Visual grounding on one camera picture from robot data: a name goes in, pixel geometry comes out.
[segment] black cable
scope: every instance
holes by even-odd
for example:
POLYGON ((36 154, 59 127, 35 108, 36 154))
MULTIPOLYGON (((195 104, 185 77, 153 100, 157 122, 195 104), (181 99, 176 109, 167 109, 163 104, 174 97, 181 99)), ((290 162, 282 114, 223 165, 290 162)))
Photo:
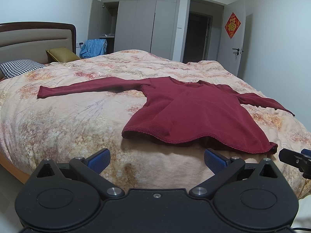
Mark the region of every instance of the black cable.
POLYGON ((308 228, 292 228, 292 230, 303 230, 303 231, 311 232, 311 229, 308 229, 308 228))

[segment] blue textured pad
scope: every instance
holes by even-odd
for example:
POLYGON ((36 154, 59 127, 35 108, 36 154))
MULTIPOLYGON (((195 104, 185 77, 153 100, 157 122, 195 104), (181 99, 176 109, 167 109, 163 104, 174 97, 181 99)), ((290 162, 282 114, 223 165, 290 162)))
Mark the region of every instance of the blue textured pad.
POLYGON ((308 155, 308 156, 311 157, 311 151, 308 150, 308 149, 302 149, 302 150, 301 150, 301 153, 304 154, 304 155, 308 155))
POLYGON ((205 165, 214 173, 218 173, 225 167, 227 167, 226 161, 217 157, 215 154, 210 152, 209 150, 205 150, 204 152, 204 162, 205 165))
POLYGON ((110 164, 110 151, 105 150, 95 158, 91 159, 87 166, 94 172, 100 174, 110 164))

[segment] maroon shirt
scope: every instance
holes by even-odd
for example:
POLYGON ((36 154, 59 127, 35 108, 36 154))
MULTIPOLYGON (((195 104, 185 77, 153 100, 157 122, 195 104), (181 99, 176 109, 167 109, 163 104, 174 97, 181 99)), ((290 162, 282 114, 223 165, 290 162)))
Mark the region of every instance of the maroon shirt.
POLYGON ((265 133, 240 104, 290 112, 273 99, 254 93, 239 94, 228 85, 201 80, 185 83, 171 77, 141 80, 107 77, 56 88, 40 86, 38 98, 132 89, 142 91, 147 102, 125 125, 122 131, 124 138, 143 133, 170 144, 199 138, 204 146, 219 150, 276 153, 277 144, 268 141, 265 133))

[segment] neckline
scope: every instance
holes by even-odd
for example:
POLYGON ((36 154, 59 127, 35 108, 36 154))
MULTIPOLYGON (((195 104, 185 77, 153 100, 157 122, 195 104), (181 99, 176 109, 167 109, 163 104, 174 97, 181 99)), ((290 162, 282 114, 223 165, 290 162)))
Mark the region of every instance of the neckline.
POLYGON ((183 86, 188 86, 188 87, 198 88, 198 87, 201 87, 201 86, 204 85, 204 84, 201 84, 200 81, 197 81, 197 82, 183 82, 183 81, 176 80, 176 79, 174 79, 174 78, 172 78, 170 76, 168 78, 175 84, 183 85, 183 86))

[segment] brown leather headboard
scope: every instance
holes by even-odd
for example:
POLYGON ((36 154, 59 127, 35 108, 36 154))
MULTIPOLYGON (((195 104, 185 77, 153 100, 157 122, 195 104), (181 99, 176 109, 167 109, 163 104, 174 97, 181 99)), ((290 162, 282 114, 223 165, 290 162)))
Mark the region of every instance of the brown leather headboard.
POLYGON ((67 47, 76 53, 74 25, 50 22, 0 24, 0 64, 20 59, 48 64, 53 60, 46 50, 57 47, 67 47))

